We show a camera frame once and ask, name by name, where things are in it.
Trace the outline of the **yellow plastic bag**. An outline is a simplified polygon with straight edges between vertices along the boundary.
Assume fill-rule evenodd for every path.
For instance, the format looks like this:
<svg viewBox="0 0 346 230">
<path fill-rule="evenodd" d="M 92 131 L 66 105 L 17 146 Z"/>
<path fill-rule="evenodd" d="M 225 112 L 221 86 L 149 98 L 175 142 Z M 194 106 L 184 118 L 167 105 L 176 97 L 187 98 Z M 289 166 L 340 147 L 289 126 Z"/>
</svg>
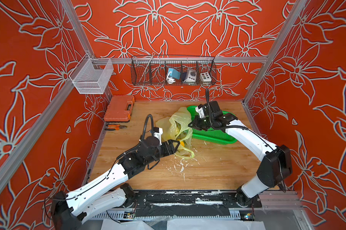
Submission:
<svg viewBox="0 0 346 230">
<path fill-rule="evenodd" d="M 192 121 L 191 114 L 186 107 L 180 107 L 170 117 L 155 122 L 155 126 L 163 129 L 162 141 L 178 140 L 184 141 L 185 146 L 179 146 L 176 155 L 183 159 L 192 159 L 195 157 L 194 152 L 191 150 L 191 141 L 193 137 L 192 128 L 188 124 Z"/>
</svg>

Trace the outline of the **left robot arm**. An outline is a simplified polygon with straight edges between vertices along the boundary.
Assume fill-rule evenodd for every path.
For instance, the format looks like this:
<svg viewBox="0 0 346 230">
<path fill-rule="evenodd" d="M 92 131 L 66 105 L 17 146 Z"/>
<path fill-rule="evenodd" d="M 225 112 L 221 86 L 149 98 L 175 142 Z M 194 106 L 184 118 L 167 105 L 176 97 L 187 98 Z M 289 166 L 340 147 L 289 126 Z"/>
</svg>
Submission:
<svg viewBox="0 0 346 230">
<path fill-rule="evenodd" d="M 135 200 L 129 179 L 154 168 L 161 158 L 177 152 L 177 140 L 160 141 L 149 136 L 122 153 L 101 176 L 71 192 L 58 192 L 52 199 L 51 218 L 57 230 L 78 230 L 92 217 Z"/>
</svg>

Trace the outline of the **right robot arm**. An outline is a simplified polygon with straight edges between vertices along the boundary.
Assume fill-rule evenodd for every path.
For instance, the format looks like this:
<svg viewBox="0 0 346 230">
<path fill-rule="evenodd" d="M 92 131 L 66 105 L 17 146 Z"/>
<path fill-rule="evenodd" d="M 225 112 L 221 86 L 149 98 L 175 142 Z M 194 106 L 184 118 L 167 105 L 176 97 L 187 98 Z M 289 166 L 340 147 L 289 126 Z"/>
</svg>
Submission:
<svg viewBox="0 0 346 230">
<path fill-rule="evenodd" d="M 285 189 L 284 180 L 293 172 L 288 147 L 262 138 L 235 115 L 223 113 L 216 101 L 200 104 L 195 108 L 195 113 L 189 127 L 199 131 L 213 129 L 226 133 L 243 144 L 260 161 L 256 175 L 236 190 L 235 202 L 238 206 L 248 207 L 254 197 L 269 188 L 279 186 Z"/>
</svg>

